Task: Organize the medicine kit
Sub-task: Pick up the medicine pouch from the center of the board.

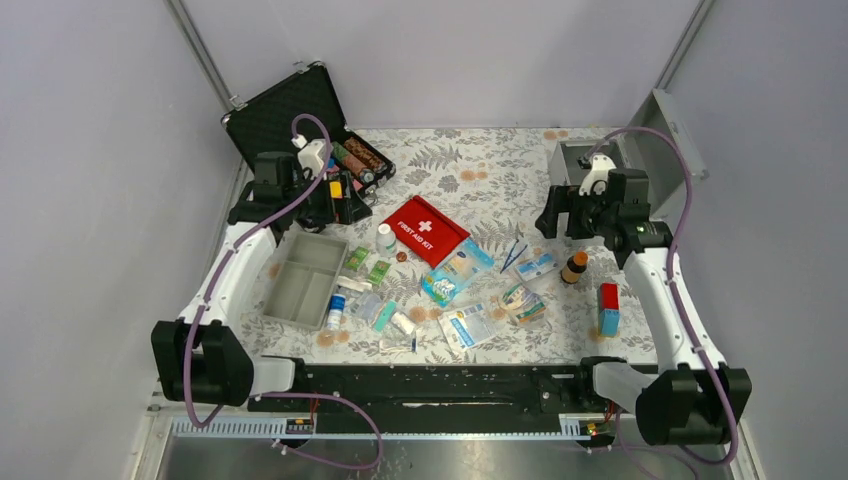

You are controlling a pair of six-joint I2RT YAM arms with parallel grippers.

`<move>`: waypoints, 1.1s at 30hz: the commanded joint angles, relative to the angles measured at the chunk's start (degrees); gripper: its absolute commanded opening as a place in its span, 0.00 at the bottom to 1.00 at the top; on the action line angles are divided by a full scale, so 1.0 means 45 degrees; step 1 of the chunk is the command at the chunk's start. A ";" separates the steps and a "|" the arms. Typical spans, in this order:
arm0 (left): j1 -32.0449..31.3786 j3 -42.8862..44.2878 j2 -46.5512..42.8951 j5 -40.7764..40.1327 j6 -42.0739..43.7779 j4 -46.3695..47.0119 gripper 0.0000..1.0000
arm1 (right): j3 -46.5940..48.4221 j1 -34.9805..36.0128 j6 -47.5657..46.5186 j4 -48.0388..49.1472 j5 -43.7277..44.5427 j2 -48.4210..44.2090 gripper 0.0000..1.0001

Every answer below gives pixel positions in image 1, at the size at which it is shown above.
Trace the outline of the red first aid pouch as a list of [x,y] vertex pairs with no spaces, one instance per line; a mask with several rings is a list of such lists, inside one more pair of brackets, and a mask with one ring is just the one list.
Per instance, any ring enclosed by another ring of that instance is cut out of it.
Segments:
[[397,240],[432,268],[436,268],[470,233],[421,196],[413,196],[385,224]]

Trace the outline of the blue cotton swab packet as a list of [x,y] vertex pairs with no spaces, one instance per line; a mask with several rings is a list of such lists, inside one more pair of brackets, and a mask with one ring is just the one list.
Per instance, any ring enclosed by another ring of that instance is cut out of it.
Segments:
[[421,287],[433,301],[446,307],[493,266],[491,256],[472,238],[466,238],[434,270],[423,276]]

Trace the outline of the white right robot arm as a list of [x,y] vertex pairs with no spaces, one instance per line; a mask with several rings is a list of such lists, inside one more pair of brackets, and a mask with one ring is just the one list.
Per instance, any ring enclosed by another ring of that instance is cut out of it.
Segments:
[[648,192],[644,171],[614,168],[590,183],[588,193],[576,185],[550,187],[535,222],[552,238],[565,215],[567,237],[603,239],[639,299],[656,349],[655,378],[623,359],[583,361],[590,372],[575,382],[575,402],[597,412],[613,401],[635,416],[650,445],[734,449],[750,376],[729,367],[706,333],[686,289],[674,234],[651,219]]

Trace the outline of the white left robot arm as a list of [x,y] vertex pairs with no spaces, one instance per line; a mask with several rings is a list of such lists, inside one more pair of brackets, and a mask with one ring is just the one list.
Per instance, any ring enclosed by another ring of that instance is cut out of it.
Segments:
[[231,208],[216,260],[190,303],[151,333],[164,397],[189,405],[238,407],[271,393],[288,411],[309,401],[310,385],[285,357],[250,354],[238,337],[257,278],[281,260],[277,318],[320,328],[346,255],[320,231],[368,217],[352,173],[336,162],[304,166],[290,152],[264,152]]

